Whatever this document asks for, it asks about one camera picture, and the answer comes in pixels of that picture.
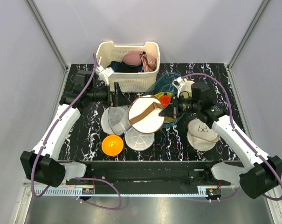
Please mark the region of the beige brown-trimmed laundry bag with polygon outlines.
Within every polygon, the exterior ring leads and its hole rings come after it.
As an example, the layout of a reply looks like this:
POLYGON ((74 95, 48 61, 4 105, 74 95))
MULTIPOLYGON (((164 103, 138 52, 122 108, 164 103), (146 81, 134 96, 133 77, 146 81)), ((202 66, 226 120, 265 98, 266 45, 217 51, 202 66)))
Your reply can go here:
POLYGON ((138 97, 129 107, 128 122, 140 133, 155 133, 164 124, 165 117, 159 115, 163 109, 162 103, 153 95, 138 97))

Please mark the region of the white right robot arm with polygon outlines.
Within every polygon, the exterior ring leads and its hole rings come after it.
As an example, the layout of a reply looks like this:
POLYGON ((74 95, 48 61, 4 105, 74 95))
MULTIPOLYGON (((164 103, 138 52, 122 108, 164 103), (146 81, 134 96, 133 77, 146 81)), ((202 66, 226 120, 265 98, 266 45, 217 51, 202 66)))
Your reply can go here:
POLYGON ((217 162, 203 173, 205 183, 214 185, 219 180, 241 187, 252 199, 265 195, 273 188, 282 189, 282 160, 269 156, 235 124, 232 112, 215 102, 212 90, 204 82, 191 84, 185 98, 186 81, 177 78, 172 82, 177 89, 169 105, 159 115, 175 118, 181 113, 195 113, 207 127, 215 131, 236 153, 243 166, 232 166, 217 162))

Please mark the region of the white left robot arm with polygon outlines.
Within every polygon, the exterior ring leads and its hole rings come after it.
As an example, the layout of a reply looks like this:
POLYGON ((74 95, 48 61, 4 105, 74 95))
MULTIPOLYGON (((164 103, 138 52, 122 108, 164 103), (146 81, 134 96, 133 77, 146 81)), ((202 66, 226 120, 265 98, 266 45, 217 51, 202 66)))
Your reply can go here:
POLYGON ((91 182, 92 173, 85 164, 59 163, 58 157, 68 133, 90 103, 101 102, 112 107, 130 104, 118 82, 114 83, 114 90, 110 89, 109 77, 113 73, 112 68, 76 73, 72 87, 61 96, 56 115, 44 136, 30 152, 21 154, 21 164, 31 187, 35 182, 58 187, 73 178, 83 185, 91 182))

